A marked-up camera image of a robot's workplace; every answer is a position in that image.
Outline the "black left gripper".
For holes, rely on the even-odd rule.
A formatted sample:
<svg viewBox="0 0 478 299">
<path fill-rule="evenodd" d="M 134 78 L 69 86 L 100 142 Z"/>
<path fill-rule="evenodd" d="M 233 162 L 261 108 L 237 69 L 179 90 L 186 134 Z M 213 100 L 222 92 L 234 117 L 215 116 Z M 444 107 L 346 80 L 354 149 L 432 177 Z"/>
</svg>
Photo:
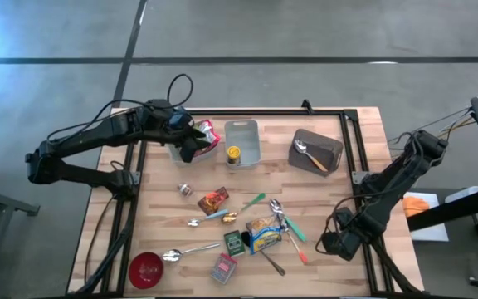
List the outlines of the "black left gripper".
<svg viewBox="0 0 478 299">
<path fill-rule="evenodd" d="M 148 129 L 151 140 L 161 145 L 181 146 L 180 157 L 191 163 L 199 145 L 211 145 L 207 135 L 193 128 L 193 118 L 182 107 L 173 107 L 166 100 L 147 101 L 151 109 Z"/>
</svg>

